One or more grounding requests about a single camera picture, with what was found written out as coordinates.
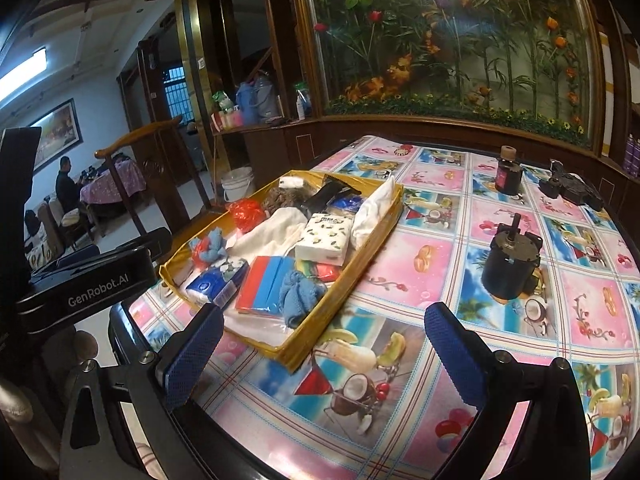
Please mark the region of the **blue tissue pack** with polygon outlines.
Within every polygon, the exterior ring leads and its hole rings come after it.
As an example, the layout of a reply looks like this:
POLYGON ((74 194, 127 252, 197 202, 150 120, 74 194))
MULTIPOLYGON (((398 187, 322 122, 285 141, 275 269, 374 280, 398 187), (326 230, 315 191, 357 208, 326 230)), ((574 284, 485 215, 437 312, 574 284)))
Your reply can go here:
POLYGON ((238 294, 250 265, 241 258, 212 264, 186 285, 186 296, 198 306, 213 304, 224 310, 238 294))

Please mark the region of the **blue and red striped sponge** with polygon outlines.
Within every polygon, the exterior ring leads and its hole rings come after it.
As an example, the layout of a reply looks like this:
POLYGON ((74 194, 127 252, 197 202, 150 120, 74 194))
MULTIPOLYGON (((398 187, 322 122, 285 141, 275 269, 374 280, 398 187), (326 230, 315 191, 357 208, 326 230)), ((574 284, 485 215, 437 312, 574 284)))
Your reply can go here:
POLYGON ((280 289, 285 274, 294 266, 291 257, 257 256, 239 290, 235 310, 239 314, 280 318, 280 289))

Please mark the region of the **blue towel cloth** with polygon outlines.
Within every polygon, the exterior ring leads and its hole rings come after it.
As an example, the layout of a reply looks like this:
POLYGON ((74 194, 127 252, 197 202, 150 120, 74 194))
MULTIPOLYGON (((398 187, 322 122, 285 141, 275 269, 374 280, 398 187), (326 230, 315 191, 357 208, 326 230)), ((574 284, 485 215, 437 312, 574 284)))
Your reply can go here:
POLYGON ((297 328, 326 294, 326 285, 306 278, 296 270, 288 271, 279 292, 278 307, 285 325, 297 328))

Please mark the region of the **rainbow striped sponge pack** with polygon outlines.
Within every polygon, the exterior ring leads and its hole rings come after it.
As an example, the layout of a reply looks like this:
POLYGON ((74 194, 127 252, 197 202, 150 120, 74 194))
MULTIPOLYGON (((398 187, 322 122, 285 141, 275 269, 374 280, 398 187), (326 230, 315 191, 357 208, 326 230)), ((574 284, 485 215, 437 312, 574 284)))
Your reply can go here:
POLYGON ((295 270, 306 278, 312 278, 324 284, 334 283, 342 272, 339 266, 299 259, 295 260, 295 270))

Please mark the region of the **white patterned tissue pack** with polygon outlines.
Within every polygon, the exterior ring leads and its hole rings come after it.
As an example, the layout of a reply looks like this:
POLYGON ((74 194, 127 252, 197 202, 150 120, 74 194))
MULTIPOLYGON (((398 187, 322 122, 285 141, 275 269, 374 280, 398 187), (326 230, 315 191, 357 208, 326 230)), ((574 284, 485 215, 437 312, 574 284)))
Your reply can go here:
POLYGON ((352 218, 340 214, 313 214, 294 247, 298 260, 342 266, 348 251, 352 218))

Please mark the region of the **brown knitted sock bundle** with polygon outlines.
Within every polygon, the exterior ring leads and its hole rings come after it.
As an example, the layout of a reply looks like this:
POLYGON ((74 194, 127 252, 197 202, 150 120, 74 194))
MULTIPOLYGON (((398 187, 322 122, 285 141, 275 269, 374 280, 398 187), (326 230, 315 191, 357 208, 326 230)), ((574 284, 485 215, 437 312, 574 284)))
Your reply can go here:
POLYGON ((280 208, 299 208, 311 196, 309 188, 270 188, 262 201, 262 210, 268 217, 280 208))

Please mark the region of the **black packet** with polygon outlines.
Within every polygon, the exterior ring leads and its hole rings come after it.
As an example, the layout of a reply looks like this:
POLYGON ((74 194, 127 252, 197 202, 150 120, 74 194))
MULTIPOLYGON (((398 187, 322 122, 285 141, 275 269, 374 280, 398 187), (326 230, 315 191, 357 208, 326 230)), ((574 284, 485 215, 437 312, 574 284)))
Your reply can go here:
POLYGON ((349 195, 360 195, 361 192, 353 188, 344 181, 331 177, 328 174, 323 179, 322 187, 300 204, 300 211, 310 219, 314 214, 320 214, 326 206, 337 198, 344 198, 349 195))

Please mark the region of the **white cloth bag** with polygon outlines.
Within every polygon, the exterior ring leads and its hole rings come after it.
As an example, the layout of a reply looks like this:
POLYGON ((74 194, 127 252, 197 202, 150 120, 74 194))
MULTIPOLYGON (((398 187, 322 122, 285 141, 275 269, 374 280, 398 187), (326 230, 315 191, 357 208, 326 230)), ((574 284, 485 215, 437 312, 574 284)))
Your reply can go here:
POLYGON ((394 177, 386 179, 368 198, 361 204, 355 214, 352 230, 350 231, 350 244, 358 250, 367 241, 370 234, 378 225, 393 201, 394 177))

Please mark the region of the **background table purple cloth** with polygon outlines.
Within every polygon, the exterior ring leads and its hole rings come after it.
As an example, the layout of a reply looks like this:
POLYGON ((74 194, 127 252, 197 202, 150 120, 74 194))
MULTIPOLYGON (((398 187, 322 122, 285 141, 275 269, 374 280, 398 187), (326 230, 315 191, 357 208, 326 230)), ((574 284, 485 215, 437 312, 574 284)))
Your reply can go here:
MULTIPOLYGON (((115 168, 129 197, 146 190, 143 174, 134 160, 128 159, 123 162, 116 162, 115 168)), ((121 202, 122 196, 120 196, 111 171, 105 170, 99 177, 83 186, 80 190, 80 200, 89 205, 107 205, 121 202)))

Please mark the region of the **yellow cardboard tray box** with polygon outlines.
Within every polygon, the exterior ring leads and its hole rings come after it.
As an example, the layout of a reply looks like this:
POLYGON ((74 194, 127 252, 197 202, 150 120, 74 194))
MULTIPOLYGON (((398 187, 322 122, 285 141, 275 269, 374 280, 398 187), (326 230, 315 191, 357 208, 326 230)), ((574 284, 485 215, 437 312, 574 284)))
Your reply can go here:
POLYGON ((213 304, 220 325, 297 370, 392 232, 402 187, 292 170, 184 243, 160 266, 193 309, 213 304))

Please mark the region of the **wooden chair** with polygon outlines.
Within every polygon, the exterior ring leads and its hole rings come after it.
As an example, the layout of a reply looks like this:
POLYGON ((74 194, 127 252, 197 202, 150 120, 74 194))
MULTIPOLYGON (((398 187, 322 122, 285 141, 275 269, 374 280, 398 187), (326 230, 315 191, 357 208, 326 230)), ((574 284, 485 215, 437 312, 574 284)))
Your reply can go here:
POLYGON ((124 203, 128 214, 138 233, 143 235, 146 229, 140 220, 134 205, 129 198, 129 194, 124 187, 124 181, 119 177, 114 162, 114 154, 121 148, 142 148, 141 160, 137 162, 142 172, 146 188, 151 192, 160 213, 168 226, 169 232, 173 236, 183 239, 191 236, 194 228, 206 226, 222 214, 222 207, 216 200, 212 200, 205 189, 200 174, 196 171, 193 160, 186 149, 186 144, 182 136, 178 133, 178 125, 182 121, 182 116, 162 120, 161 122, 151 122, 149 125, 130 131, 107 148, 101 148, 94 152, 96 159, 102 159, 108 171, 114 179, 117 191, 124 203), (182 158, 183 167, 186 168, 190 180, 195 184, 198 196, 202 201, 200 212, 191 218, 186 210, 186 205, 178 191, 178 185, 170 171, 170 158, 167 156, 165 140, 169 139, 169 146, 176 148, 178 155, 182 158))

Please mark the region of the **black gadget on table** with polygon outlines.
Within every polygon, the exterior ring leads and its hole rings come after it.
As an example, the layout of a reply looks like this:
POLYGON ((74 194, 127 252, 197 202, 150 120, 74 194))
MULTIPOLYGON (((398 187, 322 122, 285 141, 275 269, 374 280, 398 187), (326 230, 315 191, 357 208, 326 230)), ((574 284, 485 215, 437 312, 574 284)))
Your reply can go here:
POLYGON ((588 182, 570 174, 564 169, 562 162, 552 159, 551 176, 540 179, 538 188, 549 198, 562 197, 576 206, 588 206, 594 211, 601 211, 603 200, 596 189, 588 182))

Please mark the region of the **grey thermos jug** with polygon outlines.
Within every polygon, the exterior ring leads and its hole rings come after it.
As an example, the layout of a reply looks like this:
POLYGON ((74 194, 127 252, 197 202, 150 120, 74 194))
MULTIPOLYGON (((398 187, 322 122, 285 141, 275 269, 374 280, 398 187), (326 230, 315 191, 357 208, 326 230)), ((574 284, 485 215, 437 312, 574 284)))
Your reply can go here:
POLYGON ((266 75, 256 76, 254 92, 256 110, 261 122, 273 122, 281 117, 276 89, 266 75))

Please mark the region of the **blue thermos jug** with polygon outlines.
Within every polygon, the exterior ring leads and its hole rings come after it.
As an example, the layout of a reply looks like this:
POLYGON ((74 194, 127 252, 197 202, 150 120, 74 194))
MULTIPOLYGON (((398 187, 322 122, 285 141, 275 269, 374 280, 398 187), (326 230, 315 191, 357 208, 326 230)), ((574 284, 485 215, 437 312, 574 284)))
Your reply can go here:
POLYGON ((243 81, 240 83, 236 92, 236 105, 239 107, 244 126, 259 124, 257 96, 254 86, 249 82, 243 81))

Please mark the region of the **framed wall picture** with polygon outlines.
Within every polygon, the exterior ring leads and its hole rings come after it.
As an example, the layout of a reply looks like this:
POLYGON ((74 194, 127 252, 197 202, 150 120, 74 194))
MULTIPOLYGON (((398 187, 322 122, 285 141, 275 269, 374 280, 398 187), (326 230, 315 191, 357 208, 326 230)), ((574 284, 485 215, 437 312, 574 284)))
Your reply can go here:
POLYGON ((66 100, 32 123, 40 129, 34 173, 43 170, 71 148, 84 142, 78 124, 75 101, 66 100))

